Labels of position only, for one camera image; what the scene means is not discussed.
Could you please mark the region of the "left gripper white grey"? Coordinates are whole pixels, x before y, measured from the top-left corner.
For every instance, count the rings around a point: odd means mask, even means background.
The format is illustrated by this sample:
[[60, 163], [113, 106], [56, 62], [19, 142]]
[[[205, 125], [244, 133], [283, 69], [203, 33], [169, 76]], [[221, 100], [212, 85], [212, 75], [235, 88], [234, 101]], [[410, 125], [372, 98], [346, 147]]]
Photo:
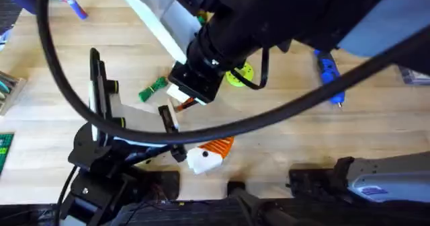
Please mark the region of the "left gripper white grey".
[[[170, 99], [162, 106], [155, 107], [144, 104], [142, 109], [138, 109], [121, 103], [119, 94], [109, 94], [102, 98], [93, 96], [93, 112], [120, 125], [122, 128], [139, 131], [149, 130], [156, 133], [177, 133], [179, 131], [177, 113]], [[194, 174], [202, 174], [222, 165], [222, 162], [230, 153], [234, 137], [209, 141], [187, 152], [182, 144], [156, 145], [138, 142], [109, 135], [94, 126], [93, 141], [101, 146], [106, 146], [109, 142], [123, 141], [128, 145], [136, 145], [157, 153], [161, 153], [162, 150], [166, 149], [171, 152], [176, 161], [182, 162], [186, 159], [189, 168]]]

